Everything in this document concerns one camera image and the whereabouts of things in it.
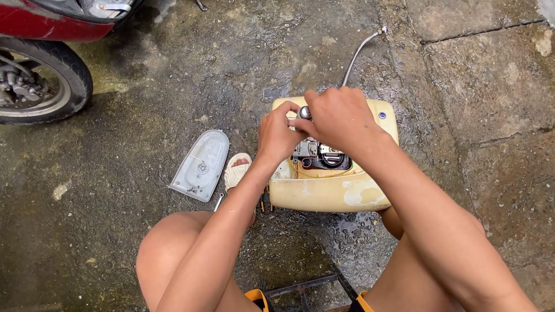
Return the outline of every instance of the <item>concrete floor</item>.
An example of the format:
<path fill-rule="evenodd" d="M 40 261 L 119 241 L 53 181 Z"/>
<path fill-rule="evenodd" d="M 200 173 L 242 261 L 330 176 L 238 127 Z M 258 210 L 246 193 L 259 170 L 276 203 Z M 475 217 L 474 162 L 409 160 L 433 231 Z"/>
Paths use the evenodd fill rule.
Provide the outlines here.
<path fill-rule="evenodd" d="M 147 0 L 114 36 L 72 45 L 93 73 L 90 108 L 0 127 L 0 310 L 144 311 L 142 237 L 170 213 L 215 205 L 166 188 L 200 133 L 222 129 L 230 155 L 255 154 L 273 99 L 337 87 L 386 24 L 349 85 L 393 105 L 403 149 L 481 220 L 537 308 L 555 311 L 552 1 L 206 5 Z M 273 287 L 334 261 L 360 291 L 395 244 L 374 213 L 277 209 L 258 215 L 235 276 L 245 290 Z M 315 310 L 347 302 L 337 285 L 309 299 Z"/>

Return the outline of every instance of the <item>gray plastic cover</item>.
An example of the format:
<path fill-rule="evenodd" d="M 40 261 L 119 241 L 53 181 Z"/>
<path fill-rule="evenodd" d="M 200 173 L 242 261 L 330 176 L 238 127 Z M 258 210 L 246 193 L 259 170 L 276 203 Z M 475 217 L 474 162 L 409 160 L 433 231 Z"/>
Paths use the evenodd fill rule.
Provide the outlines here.
<path fill-rule="evenodd" d="M 208 202 L 224 169 L 229 151 L 229 139 L 220 130 L 201 134 L 169 185 L 170 188 Z"/>

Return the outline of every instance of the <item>hand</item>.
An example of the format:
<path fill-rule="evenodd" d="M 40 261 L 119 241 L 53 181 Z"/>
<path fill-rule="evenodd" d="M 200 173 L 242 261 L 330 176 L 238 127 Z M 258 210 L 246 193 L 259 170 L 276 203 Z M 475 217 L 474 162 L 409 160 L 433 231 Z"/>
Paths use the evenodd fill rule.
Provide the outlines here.
<path fill-rule="evenodd" d="M 296 113 L 299 109 L 297 104 L 286 101 L 268 116 L 262 117 L 258 128 L 257 158 L 263 157 L 277 166 L 291 156 L 295 147 L 308 137 L 306 132 L 289 129 L 287 113 Z"/>
<path fill-rule="evenodd" d="M 298 118 L 290 125 L 351 157 L 360 140 L 370 140 L 372 135 L 383 131 L 374 121 L 361 89 L 329 88 L 321 94 L 310 90 L 305 100 L 312 122 Z"/>

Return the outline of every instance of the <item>leg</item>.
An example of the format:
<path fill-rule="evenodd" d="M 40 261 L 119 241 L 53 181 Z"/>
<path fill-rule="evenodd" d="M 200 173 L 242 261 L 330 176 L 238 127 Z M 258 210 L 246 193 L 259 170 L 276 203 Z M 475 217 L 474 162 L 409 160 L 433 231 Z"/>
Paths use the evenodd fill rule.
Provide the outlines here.
<path fill-rule="evenodd" d="M 157 223 L 141 242 L 137 278 L 151 312 L 156 311 L 175 269 L 212 215 L 212 212 L 174 213 Z M 260 308 L 243 294 L 232 278 L 216 311 L 260 312 Z"/>
<path fill-rule="evenodd" d="M 387 230 L 401 239 L 384 272 L 363 296 L 374 312 L 461 310 L 422 262 L 393 208 L 380 214 Z"/>

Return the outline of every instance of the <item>white sandal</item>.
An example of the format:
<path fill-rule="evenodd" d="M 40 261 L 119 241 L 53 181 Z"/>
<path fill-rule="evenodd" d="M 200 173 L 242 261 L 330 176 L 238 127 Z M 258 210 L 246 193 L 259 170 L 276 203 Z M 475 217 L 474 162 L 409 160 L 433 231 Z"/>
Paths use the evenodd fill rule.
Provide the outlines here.
<path fill-rule="evenodd" d="M 232 167 L 233 163 L 235 163 L 239 159 L 246 159 L 249 163 Z M 247 171 L 247 169 L 249 169 L 251 163 L 253 163 L 253 160 L 247 153 L 239 153 L 231 157 L 227 167 L 225 167 L 224 172 L 224 184 L 226 193 L 230 188 L 236 187 L 237 184 L 239 184 L 239 181 L 241 181 L 241 178 L 243 177 L 243 175 L 245 175 L 245 172 Z"/>

